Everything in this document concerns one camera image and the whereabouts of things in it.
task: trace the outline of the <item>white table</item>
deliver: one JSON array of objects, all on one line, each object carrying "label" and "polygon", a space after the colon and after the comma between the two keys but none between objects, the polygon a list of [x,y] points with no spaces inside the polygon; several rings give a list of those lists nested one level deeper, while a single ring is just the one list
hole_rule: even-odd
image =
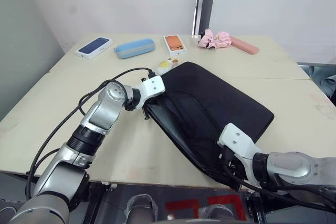
[{"label": "white table", "polygon": [[[88,36],[74,48],[94,37]],[[153,68],[168,58],[161,36],[110,37],[116,45],[150,37],[155,40],[157,48],[149,54],[126,60],[118,59],[112,48],[92,61],[75,57],[74,49],[69,51],[0,122],[1,171],[26,172],[52,129],[77,105],[83,94],[93,90],[101,81],[133,67]],[[261,48],[260,55],[251,56],[235,48],[221,51],[193,48],[192,39],[186,36],[182,39],[188,48],[188,54],[179,57],[182,61],[204,66],[275,114],[274,121],[257,142],[262,150],[301,151],[315,157],[335,156],[336,108],[274,42],[265,37],[244,37]],[[277,61],[268,58],[274,57],[270,56],[270,51],[277,55]],[[120,78],[120,81],[134,86],[145,76],[145,71],[137,71]],[[85,109],[94,101],[88,102]],[[45,153],[67,141],[81,118],[81,114],[76,113],[51,140]],[[41,165],[37,175],[42,173],[47,163]],[[92,180],[115,183],[225,187],[199,172],[153,120],[143,119],[141,110],[122,111],[113,131],[97,151],[88,173]]]}]

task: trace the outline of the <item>smartphone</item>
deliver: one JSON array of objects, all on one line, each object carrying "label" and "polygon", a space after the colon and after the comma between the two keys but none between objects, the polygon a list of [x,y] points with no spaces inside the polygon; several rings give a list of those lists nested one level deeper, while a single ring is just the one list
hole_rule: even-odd
[{"label": "smartphone", "polygon": [[97,39],[83,46],[82,48],[76,50],[76,53],[81,58],[91,60],[112,45],[112,39],[98,37]]},{"label": "smartphone", "polygon": [[183,44],[177,35],[166,36],[165,38],[169,45],[170,50],[176,51],[184,49]]},{"label": "smartphone", "polygon": [[88,43],[86,46],[82,47],[78,51],[82,52],[83,54],[88,55],[88,54],[92,53],[93,51],[95,51],[100,46],[104,45],[108,41],[109,41],[109,39],[100,37],[100,38],[97,38],[94,41]]}]

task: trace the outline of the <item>red tape marking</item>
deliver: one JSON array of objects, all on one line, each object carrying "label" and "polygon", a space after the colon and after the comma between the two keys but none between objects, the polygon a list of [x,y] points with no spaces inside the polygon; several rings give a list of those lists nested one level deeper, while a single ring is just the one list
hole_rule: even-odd
[{"label": "red tape marking", "polygon": [[192,209],[194,212],[194,218],[198,218],[198,209],[199,209],[198,199],[187,199],[166,203],[167,211],[178,211],[183,209]]}]

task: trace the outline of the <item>gray fabric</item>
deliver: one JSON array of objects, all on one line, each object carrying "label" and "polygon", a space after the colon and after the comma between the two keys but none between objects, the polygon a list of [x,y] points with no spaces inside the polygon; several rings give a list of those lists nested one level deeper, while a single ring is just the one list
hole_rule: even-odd
[{"label": "gray fabric", "polygon": [[[147,202],[149,202],[152,206],[152,208],[150,209],[145,209],[145,210],[136,210],[137,208],[142,208],[144,206],[139,206],[138,202],[139,200],[142,200],[142,198],[146,199]],[[154,219],[155,221],[157,221],[158,219],[158,209],[157,209],[157,205],[155,203],[155,201],[153,200],[153,198],[148,195],[148,194],[139,194],[139,195],[135,195],[133,196],[132,198],[129,199],[129,201],[127,202],[127,206],[126,206],[126,209],[125,209],[125,215],[126,215],[126,218],[127,218],[127,223],[133,223],[133,222],[130,222],[130,219],[137,219],[137,217],[141,218],[142,216],[145,217],[145,216],[148,216],[148,210],[150,210],[151,212],[151,215],[150,216],[154,216]],[[139,213],[138,214],[132,214],[132,216],[129,216],[131,214],[131,212],[137,212]]]},{"label": "gray fabric", "polygon": [[322,92],[331,98],[336,90],[336,66],[301,66]]},{"label": "gray fabric", "polygon": [[154,221],[152,208],[135,207],[127,216],[126,224],[149,224]]},{"label": "gray fabric", "polygon": [[211,206],[203,207],[198,210],[199,218],[204,219],[235,219],[232,211],[225,205],[214,204]]}]

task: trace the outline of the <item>small yellow object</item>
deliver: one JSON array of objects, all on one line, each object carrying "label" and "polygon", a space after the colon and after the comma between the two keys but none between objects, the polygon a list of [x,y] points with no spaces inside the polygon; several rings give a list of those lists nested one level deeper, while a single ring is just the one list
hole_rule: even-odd
[{"label": "small yellow object", "polygon": [[172,65],[171,60],[164,60],[164,61],[161,61],[159,64],[161,68],[169,68],[171,65]]}]

